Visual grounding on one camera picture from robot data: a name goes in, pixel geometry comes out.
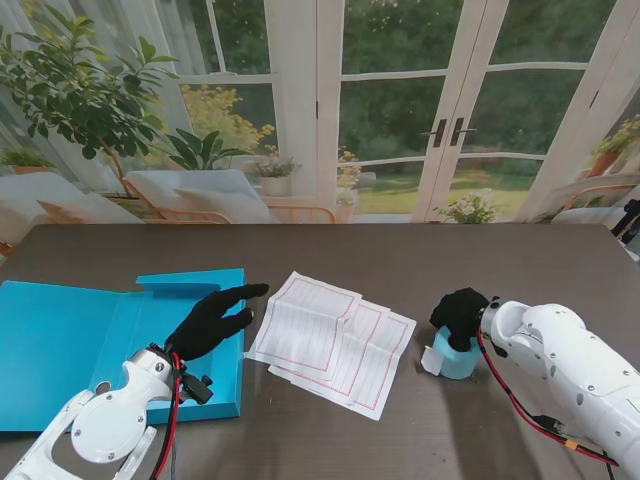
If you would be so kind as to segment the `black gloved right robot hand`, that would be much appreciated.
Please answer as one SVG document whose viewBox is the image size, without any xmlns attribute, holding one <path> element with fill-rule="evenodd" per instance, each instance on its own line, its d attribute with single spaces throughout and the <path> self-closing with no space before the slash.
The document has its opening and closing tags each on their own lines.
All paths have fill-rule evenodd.
<svg viewBox="0 0 640 480">
<path fill-rule="evenodd" d="M 471 339 L 477 336 L 482 311 L 489 300 L 466 287 L 445 295 L 433 310 L 430 323 L 437 330 L 446 327 L 449 331 L 449 346 L 457 352 L 471 349 Z"/>
</svg>

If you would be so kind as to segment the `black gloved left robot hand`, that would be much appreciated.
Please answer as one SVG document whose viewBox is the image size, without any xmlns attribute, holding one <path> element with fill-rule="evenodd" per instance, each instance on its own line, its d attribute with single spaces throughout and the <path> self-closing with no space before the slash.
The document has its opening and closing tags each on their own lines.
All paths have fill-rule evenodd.
<svg viewBox="0 0 640 480">
<path fill-rule="evenodd" d="M 246 284 L 209 294 L 192 308 L 191 312 L 165 341 L 165 350 L 177 354 L 185 361 L 207 355 L 222 341 L 249 326 L 253 311 L 246 307 L 239 313 L 228 315 L 228 310 L 241 300 L 264 296 L 269 286 L 264 283 Z"/>
</svg>

